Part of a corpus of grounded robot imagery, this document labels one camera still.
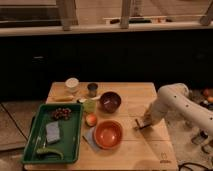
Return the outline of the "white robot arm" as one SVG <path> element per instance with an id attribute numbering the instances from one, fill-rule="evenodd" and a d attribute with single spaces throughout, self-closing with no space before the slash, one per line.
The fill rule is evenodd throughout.
<path id="1" fill-rule="evenodd" d="M 190 91 L 183 83 L 161 86 L 157 98 L 150 104 L 141 119 L 136 119 L 136 129 L 142 130 L 158 124 L 170 109 L 180 112 L 188 121 L 213 136 L 213 112 L 189 99 Z"/>

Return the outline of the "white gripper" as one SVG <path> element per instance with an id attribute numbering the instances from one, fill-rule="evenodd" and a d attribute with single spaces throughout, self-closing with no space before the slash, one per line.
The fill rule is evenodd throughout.
<path id="1" fill-rule="evenodd" d="M 138 120 L 135 119 L 134 121 L 135 121 L 136 126 L 134 127 L 134 129 L 135 130 L 142 130 L 142 129 L 149 127 L 151 125 L 155 125 L 157 123 L 155 113 L 156 113 L 155 107 L 153 105 L 150 105 L 149 108 L 144 113 L 144 116 L 142 118 L 144 125 L 140 126 Z"/>

